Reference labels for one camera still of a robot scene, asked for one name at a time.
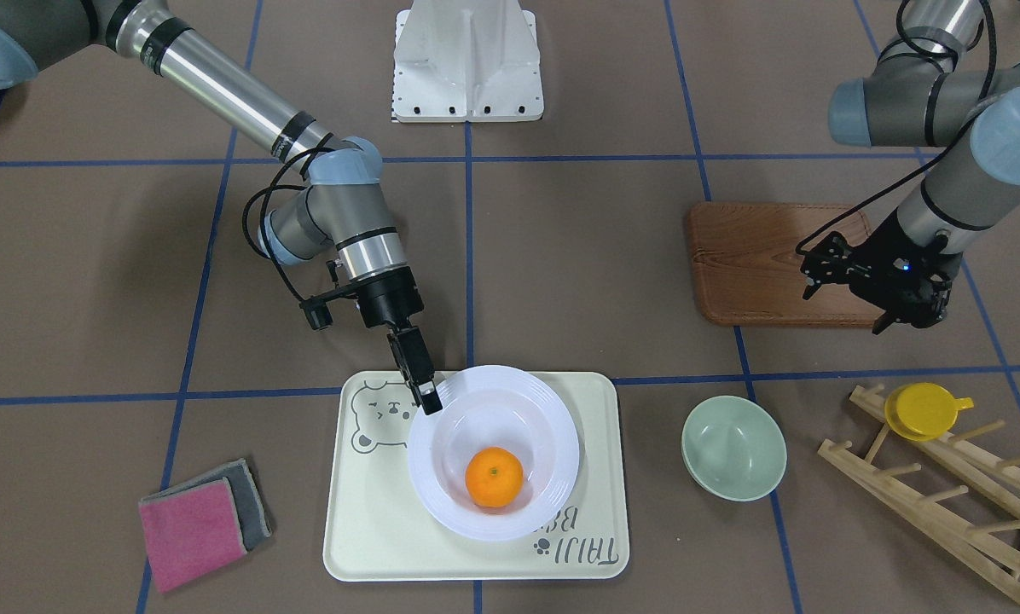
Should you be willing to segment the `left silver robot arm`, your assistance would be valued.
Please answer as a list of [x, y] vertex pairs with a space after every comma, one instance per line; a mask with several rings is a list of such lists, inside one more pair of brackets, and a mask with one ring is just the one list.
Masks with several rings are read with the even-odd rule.
[[903, 1], [895, 20], [872, 73], [835, 90], [831, 136], [942, 152], [861, 244], [832, 233], [805, 261], [811, 290], [842, 283], [879, 308], [872, 332], [942, 322], [965, 250], [1020, 205], [1020, 62], [996, 66], [989, 3]]

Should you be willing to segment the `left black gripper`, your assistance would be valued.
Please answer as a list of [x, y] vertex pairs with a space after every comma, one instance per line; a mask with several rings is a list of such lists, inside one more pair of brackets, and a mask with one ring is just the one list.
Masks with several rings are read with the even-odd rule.
[[873, 323], [872, 334], [884, 332], [897, 322], [916, 329], [942, 322], [962, 261], [959, 253], [942, 253], [947, 243], [935, 238], [916, 244], [892, 213], [853, 249], [862, 277], [849, 290], [884, 311]]

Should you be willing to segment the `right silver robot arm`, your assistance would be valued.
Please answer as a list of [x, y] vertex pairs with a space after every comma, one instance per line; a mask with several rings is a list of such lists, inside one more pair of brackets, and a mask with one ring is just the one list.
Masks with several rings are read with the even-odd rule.
[[294, 198], [271, 207], [273, 180], [254, 195], [257, 228], [247, 239], [283, 275], [287, 267], [336, 252], [329, 269], [346, 283], [299, 297], [309, 327], [332, 325], [329, 303], [357, 303], [366, 327], [386, 327], [397, 368], [427, 414], [443, 407], [423, 334], [411, 318], [424, 307], [396, 221], [386, 205], [377, 148], [335, 136], [284, 100], [170, 11], [164, 1], [0, 1], [0, 90], [35, 76], [78, 51], [101, 45], [139, 60], [152, 74], [216, 113], [304, 180]]

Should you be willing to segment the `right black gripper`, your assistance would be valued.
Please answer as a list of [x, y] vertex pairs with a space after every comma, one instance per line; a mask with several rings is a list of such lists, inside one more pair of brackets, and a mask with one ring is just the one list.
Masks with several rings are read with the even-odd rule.
[[363, 326], [367, 329], [387, 326], [386, 335], [394, 361], [403, 380], [425, 415], [443, 408], [437, 385], [431, 353], [423, 334], [411, 327], [411, 318], [425, 309], [423, 297], [410, 267], [389, 269], [370, 279], [358, 282], [356, 302]]

